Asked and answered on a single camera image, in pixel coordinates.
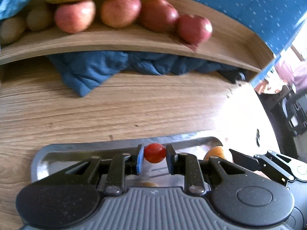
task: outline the blue speckled panel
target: blue speckled panel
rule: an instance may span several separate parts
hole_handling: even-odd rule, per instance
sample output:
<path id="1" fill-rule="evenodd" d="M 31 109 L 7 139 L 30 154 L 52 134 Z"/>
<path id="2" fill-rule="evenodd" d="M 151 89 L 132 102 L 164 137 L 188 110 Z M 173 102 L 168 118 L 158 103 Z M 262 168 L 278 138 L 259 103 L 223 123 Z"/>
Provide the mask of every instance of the blue speckled panel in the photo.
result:
<path id="1" fill-rule="evenodd" d="M 277 55 L 296 33 L 307 0 L 195 0 L 225 13 L 257 33 Z"/>

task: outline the wooden tray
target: wooden tray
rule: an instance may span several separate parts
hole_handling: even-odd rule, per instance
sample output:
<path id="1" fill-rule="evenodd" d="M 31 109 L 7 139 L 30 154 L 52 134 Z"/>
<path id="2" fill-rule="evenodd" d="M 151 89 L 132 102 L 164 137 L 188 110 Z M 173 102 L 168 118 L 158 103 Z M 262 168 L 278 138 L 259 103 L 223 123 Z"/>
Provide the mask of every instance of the wooden tray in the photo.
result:
<path id="1" fill-rule="evenodd" d="M 53 53 L 132 50 L 208 59 L 258 73 L 274 58 L 271 50 L 254 32 L 228 16 L 192 0 L 167 1 L 179 13 L 196 14 L 211 21 L 212 37 L 195 52 L 169 35 L 154 33 L 139 25 L 114 29 L 96 22 L 85 32 L 73 35 L 55 27 L 42 32 L 27 31 L 17 42 L 1 49 L 0 65 Z M 33 0 L 32 5 L 38 2 L 41 1 Z"/>

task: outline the cherry tomato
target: cherry tomato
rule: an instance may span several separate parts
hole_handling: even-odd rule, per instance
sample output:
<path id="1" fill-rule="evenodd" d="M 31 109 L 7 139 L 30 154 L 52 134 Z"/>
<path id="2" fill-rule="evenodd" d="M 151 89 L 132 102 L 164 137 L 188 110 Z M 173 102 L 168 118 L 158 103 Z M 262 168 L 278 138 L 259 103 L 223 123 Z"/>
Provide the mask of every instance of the cherry tomato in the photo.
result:
<path id="1" fill-rule="evenodd" d="M 159 163 L 166 156 L 166 150 L 162 144 L 149 144 L 144 149 L 144 157 L 150 163 Z"/>

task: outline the red apple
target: red apple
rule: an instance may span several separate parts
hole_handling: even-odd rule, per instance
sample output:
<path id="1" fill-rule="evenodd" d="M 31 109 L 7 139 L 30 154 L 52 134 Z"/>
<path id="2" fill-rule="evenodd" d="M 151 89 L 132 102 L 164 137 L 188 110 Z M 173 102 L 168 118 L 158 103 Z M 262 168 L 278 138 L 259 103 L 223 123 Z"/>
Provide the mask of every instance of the red apple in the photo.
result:
<path id="1" fill-rule="evenodd" d="M 211 37 L 212 25 L 201 16 L 182 15 L 177 21 L 177 35 L 187 43 L 198 46 Z"/>
<path id="2" fill-rule="evenodd" d="M 101 6 L 100 18 L 110 27 L 125 27 L 136 20 L 141 6 L 140 0 L 106 0 Z"/>
<path id="3" fill-rule="evenodd" d="M 92 0 L 64 4 L 57 8 L 54 20 L 59 29 L 74 34 L 90 26 L 95 12 L 95 3 Z"/>
<path id="4" fill-rule="evenodd" d="M 140 22 L 151 31 L 167 33 L 174 30 L 178 17 L 178 11 L 166 0 L 148 0 L 142 6 Z"/>

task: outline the metal tray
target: metal tray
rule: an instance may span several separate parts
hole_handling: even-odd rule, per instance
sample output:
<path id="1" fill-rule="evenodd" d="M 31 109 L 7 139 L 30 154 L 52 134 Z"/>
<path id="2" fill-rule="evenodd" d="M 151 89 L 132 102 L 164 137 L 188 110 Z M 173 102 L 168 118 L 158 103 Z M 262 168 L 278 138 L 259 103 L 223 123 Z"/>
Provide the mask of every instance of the metal tray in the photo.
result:
<path id="1" fill-rule="evenodd" d="M 112 159 L 118 153 L 133 152 L 138 144 L 146 146 L 150 143 L 160 143 L 164 146 L 172 144 L 177 153 L 191 153 L 202 160 L 211 148 L 225 145 L 225 138 L 213 131 L 200 131 L 173 136 L 108 142 L 50 144 L 35 155 L 31 164 L 31 181 L 35 182 L 45 178 L 91 156 Z M 181 175 L 171 176 L 168 173 L 165 159 L 158 164 L 151 164 L 144 160 L 142 173 L 139 176 L 127 176 L 126 187 L 142 186 L 144 181 L 154 182 L 159 186 L 183 186 L 184 177 Z"/>

